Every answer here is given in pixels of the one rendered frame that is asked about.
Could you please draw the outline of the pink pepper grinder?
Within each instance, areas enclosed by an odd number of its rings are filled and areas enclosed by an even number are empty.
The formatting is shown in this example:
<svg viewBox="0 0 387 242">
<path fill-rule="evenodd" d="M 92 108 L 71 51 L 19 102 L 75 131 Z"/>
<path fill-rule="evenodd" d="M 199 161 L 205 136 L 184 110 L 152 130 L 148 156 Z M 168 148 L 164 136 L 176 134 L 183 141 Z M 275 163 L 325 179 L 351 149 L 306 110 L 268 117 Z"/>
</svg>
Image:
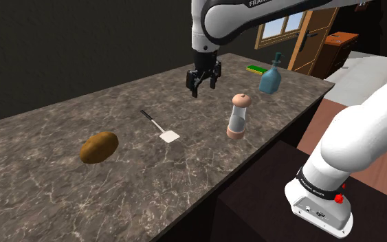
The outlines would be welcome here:
<svg viewBox="0 0 387 242">
<path fill-rule="evenodd" d="M 227 127 L 227 135 L 233 140 L 240 140 L 245 134 L 245 114 L 247 108 L 251 105 L 251 98 L 239 93 L 232 99 L 232 113 Z"/>
</svg>

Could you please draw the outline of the dark robot stand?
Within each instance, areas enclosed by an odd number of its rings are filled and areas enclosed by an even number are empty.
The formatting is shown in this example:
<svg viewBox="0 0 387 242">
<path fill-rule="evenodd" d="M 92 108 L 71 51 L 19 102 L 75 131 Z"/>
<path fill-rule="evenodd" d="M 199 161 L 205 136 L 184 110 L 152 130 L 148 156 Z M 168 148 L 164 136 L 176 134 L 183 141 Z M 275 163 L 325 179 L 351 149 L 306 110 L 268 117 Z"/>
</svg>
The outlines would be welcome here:
<svg viewBox="0 0 387 242">
<path fill-rule="evenodd" d="M 387 242 L 387 195 L 349 177 L 353 229 L 338 239 L 292 213 L 285 185 L 308 155 L 278 142 L 217 199 L 210 242 Z"/>
</svg>

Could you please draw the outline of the green and yellow sponge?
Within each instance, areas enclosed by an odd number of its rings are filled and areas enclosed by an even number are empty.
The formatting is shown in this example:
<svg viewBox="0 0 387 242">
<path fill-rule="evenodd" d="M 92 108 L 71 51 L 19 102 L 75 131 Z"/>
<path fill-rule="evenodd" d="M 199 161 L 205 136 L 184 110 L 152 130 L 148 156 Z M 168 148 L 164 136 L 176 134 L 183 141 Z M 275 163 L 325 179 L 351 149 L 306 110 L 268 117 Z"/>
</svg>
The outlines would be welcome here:
<svg viewBox="0 0 387 242">
<path fill-rule="evenodd" d="M 247 66 L 246 70 L 249 71 L 249 72 L 253 72 L 255 74 L 259 74 L 259 75 L 263 75 L 267 71 L 267 69 L 262 68 L 262 67 L 258 67 L 258 66 L 255 66 L 255 65 Z"/>
</svg>

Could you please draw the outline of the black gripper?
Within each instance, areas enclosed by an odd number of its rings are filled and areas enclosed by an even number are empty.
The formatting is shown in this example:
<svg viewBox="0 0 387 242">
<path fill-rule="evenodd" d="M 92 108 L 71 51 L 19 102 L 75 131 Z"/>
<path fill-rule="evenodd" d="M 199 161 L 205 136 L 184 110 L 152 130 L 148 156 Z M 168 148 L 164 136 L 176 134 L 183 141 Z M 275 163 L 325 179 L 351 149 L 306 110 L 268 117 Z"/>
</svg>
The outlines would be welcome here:
<svg viewBox="0 0 387 242">
<path fill-rule="evenodd" d="M 199 52 L 193 50 L 195 70 L 187 71 L 186 87 L 191 91 L 192 97 L 197 98 L 198 87 L 202 82 L 203 73 L 210 73 L 210 88 L 214 89 L 219 77 L 221 77 L 221 62 L 217 60 L 217 51 Z"/>
</svg>

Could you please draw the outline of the blue soap dispenser bottle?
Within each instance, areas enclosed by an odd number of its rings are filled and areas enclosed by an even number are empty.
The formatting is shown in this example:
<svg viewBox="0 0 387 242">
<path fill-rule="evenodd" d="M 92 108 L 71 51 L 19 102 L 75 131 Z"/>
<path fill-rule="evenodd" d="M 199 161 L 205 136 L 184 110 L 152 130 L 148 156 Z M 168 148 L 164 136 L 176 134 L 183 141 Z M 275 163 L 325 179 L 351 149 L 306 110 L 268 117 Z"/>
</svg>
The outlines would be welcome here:
<svg viewBox="0 0 387 242">
<path fill-rule="evenodd" d="M 278 65 L 280 63 L 280 57 L 283 56 L 281 52 L 276 52 L 275 58 L 272 61 L 272 67 L 263 73 L 259 85 L 259 90 L 267 93 L 275 93 L 281 82 L 281 75 L 278 72 Z"/>
</svg>

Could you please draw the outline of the orange wooden cabinet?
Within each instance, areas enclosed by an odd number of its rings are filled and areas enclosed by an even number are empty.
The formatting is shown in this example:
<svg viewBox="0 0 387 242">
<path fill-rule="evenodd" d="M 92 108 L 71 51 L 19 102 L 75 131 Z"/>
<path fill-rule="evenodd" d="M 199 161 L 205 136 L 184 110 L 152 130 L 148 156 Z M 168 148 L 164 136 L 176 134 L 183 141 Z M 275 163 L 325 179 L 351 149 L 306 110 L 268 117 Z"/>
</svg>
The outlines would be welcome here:
<svg viewBox="0 0 387 242">
<path fill-rule="evenodd" d="M 326 79 L 341 68 L 358 40 L 359 34 L 336 32 L 327 36 L 310 75 Z"/>
</svg>

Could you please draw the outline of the brown potato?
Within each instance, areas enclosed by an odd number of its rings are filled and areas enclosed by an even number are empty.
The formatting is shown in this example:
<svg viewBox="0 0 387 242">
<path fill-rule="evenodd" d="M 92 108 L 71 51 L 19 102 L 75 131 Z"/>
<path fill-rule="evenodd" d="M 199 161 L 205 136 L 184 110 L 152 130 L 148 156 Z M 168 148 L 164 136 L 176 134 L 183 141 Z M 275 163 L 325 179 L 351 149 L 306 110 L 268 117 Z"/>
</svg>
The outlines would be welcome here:
<svg viewBox="0 0 387 242">
<path fill-rule="evenodd" d="M 118 144 L 118 137 L 112 132 L 92 135 L 80 149 L 80 160 L 86 164 L 103 162 L 115 152 Z"/>
</svg>

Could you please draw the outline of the wooden framed window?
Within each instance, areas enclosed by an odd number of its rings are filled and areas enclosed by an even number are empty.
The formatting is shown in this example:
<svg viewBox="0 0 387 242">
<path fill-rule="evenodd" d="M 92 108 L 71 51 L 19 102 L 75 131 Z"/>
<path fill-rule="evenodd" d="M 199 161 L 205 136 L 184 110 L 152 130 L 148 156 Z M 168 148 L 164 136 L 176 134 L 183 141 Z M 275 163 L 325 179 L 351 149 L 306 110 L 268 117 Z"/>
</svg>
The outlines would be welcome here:
<svg viewBox="0 0 387 242">
<path fill-rule="evenodd" d="M 254 49 L 297 37 L 306 15 L 307 11 L 304 11 L 259 25 Z"/>
</svg>

